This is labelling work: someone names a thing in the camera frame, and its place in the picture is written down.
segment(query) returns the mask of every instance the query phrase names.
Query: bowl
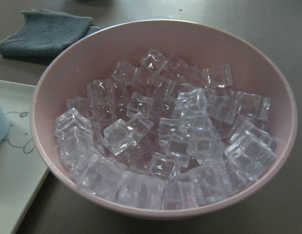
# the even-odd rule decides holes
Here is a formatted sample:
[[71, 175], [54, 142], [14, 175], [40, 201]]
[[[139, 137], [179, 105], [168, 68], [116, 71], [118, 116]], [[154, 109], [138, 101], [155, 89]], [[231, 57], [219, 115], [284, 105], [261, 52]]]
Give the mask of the bowl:
[[[147, 210], [104, 200], [75, 185], [59, 161], [54, 139], [55, 119], [65, 112], [65, 100], [86, 96], [86, 83], [110, 77], [118, 61], [138, 65], [151, 48], [177, 54], [192, 65], [208, 68], [230, 64], [239, 91], [271, 98], [268, 123], [277, 140], [277, 159], [250, 187], [217, 203], [185, 210]], [[180, 20], [144, 20], [120, 24], [85, 37], [61, 53], [45, 70], [31, 105], [34, 142], [49, 170], [66, 186], [97, 205], [145, 219], [179, 219], [207, 214], [242, 201], [263, 187], [288, 158], [297, 132], [293, 93], [276, 65], [261, 51], [231, 34]]]

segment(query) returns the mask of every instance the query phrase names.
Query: cartoon illustration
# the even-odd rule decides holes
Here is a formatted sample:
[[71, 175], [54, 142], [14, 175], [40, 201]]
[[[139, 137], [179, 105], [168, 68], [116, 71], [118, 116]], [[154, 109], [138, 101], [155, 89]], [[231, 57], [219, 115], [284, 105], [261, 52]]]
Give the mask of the cartoon illustration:
[[1, 141], [1, 146], [7, 142], [14, 148], [20, 148], [24, 154], [29, 154], [35, 149], [35, 144], [29, 130], [29, 114], [28, 111], [8, 112], [10, 128], [7, 136]]

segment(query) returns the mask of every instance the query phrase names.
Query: table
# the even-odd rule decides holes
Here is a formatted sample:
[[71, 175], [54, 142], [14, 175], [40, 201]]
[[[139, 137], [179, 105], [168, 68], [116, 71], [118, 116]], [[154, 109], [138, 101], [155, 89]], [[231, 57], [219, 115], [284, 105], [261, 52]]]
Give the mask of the table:
[[[17, 233], [302, 233], [302, 0], [0, 0], [0, 41], [23, 25], [21, 11], [90, 16], [102, 28], [146, 19], [203, 23], [263, 51], [287, 78], [298, 107], [293, 151], [261, 190], [224, 210], [186, 220], [140, 220], [105, 210], [51, 173]], [[0, 79], [36, 85], [49, 58], [2, 58]]]

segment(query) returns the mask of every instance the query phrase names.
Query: towel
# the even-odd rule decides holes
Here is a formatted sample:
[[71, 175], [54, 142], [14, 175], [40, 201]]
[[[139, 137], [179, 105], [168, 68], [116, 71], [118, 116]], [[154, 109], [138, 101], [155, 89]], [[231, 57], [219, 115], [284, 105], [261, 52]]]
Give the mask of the towel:
[[6, 57], [56, 57], [68, 46], [93, 32], [91, 17], [39, 10], [21, 12], [24, 25], [0, 42], [0, 54]]

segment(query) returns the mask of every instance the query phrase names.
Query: tray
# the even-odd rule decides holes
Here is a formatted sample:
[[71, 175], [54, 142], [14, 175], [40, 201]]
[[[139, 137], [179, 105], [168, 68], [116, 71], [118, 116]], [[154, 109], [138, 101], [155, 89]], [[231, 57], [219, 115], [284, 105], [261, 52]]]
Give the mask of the tray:
[[0, 103], [10, 121], [0, 142], [0, 233], [14, 233], [48, 174], [29, 125], [35, 86], [0, 80]]

